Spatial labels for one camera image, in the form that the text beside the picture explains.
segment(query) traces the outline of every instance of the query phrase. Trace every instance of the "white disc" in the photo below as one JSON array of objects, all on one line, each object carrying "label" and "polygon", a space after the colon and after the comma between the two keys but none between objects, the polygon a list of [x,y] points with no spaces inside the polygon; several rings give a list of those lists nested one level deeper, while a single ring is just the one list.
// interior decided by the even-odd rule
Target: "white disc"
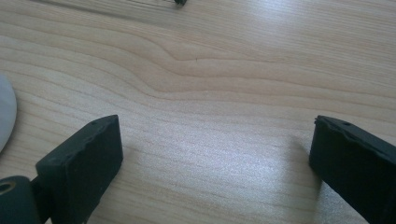
[{"label": "white disc", "polygon": [[6,76],[0,75],[0,151],[11,135],[17,117],[17,100]]}]

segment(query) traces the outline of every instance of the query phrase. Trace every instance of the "wood grain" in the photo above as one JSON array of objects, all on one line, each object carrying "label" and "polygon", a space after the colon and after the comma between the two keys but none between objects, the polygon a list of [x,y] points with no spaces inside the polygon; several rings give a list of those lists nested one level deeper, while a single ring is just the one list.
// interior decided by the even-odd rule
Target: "wood grain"
[{"label": "wood grain", "polygon": [[0,178],[120,116],[89,223],[365,223],[309,168],[318,115],[396,145],[396,3],[0,0]]}]

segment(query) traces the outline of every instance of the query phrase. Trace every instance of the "light wood surface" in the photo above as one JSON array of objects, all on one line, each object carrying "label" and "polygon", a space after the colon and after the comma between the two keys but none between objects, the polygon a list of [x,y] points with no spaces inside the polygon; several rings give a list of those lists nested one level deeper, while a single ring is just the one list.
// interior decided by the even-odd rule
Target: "light wood surface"
[{"label": "light wood surface", "polygon": [[118,114],[124,162],[89,223],[366,223],[308,153],[319,114],[396,145],[395,1],[53,2],[0,0],[0,178]]}]

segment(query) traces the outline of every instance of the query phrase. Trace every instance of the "black mount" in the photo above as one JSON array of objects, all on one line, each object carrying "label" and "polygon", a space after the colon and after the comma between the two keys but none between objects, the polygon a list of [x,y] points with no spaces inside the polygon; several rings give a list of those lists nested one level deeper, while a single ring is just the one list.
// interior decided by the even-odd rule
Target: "black mount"
[{"label": "black mount", "polygon": [[92,121],[39,161],[31,182],[0,180],[0,223],[87,222],[121,162],[118,116]]},{"label": "black mount", "polygon": [[396,223],[396,147],[340,119],[315,123],[312,169],[368,222]]}]

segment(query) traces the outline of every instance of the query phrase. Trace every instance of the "black clamp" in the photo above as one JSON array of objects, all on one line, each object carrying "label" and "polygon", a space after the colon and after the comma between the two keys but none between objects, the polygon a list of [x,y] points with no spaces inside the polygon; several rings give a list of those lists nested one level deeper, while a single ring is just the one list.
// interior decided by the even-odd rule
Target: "black clamp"
[{"label": "black clamp", "polygon": [[396,223],[396,147],[340,119],[315,123],[312,169],[369,223]]},{"label": "black clamp", "polygon": [[87,222],[121,162],[118,116],[92,121],[35,165],[34,180],[0,180],[0,223]]}]

